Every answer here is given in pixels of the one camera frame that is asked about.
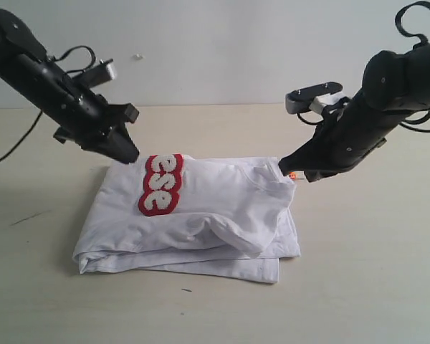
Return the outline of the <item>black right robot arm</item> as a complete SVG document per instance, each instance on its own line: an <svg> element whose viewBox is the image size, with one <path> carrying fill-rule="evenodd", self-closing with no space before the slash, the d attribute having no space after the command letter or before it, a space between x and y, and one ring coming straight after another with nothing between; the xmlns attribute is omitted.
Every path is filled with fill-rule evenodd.
<svg viewBox="0 0 430 344"><path fill-rule="evenodd" d="M279 161L283 175L302 171L309 182L354 169L411 115L430 113L430 44L405 54L383 50L365 67L353 97L337 82L294 90L285 96L289 114L314 112L315 133Z"/></svg>

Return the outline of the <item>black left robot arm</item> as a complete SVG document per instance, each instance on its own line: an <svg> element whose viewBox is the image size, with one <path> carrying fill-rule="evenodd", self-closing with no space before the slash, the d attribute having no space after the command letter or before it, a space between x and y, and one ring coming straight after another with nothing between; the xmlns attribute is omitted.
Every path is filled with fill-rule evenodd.
<svg viewBox="0 0 430 344"><path fill-rule="evenodd" d="M133 163L139 150L126 125L139 112L92 91L116 77L111 59L95 59L81 70L64 71L19 17L0 9L0 78L58 124L53 136L60 143L72 141L84 151Z"/></svg>

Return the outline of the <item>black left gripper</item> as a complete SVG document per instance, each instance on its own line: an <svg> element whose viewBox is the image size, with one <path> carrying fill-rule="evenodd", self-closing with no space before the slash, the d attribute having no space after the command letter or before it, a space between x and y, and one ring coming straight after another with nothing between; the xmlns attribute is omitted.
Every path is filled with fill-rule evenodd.
<svg viewBox="0 0 430 344"><path fill-rule="evenodd" d="M138 116L130 103L111 104L98 97L60 100L52 105L52 119L59 124L53 137L123 164L135 163L140 153L126 125Z"/></svg>

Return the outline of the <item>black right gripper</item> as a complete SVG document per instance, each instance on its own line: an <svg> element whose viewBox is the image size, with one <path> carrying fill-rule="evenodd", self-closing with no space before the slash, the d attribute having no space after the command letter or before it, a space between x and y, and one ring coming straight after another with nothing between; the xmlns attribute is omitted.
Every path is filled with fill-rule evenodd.
<svg viewBox="0 0 430 344"><path fill-rule="evenodd" d="M317 143L308 141L281 158L281 172L304 171L309 183L354 169L386 142L387 113L350 103Z"/></svg>

